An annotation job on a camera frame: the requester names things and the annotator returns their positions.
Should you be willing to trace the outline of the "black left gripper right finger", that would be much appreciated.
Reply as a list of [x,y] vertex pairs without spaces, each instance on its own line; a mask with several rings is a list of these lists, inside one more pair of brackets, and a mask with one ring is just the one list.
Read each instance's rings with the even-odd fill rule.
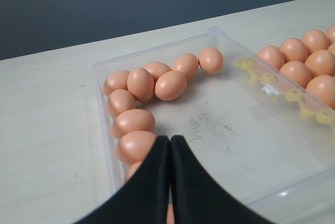
[[199,163],[185,138],[171,138],[175,223],[272,223],[224,190]]

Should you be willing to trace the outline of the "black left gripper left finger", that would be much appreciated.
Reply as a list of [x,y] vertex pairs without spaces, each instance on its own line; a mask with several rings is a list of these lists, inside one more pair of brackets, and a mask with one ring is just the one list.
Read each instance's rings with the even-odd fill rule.
[[76,223],[166,223],[171,146],[158,136],[138,169],[109,200]]

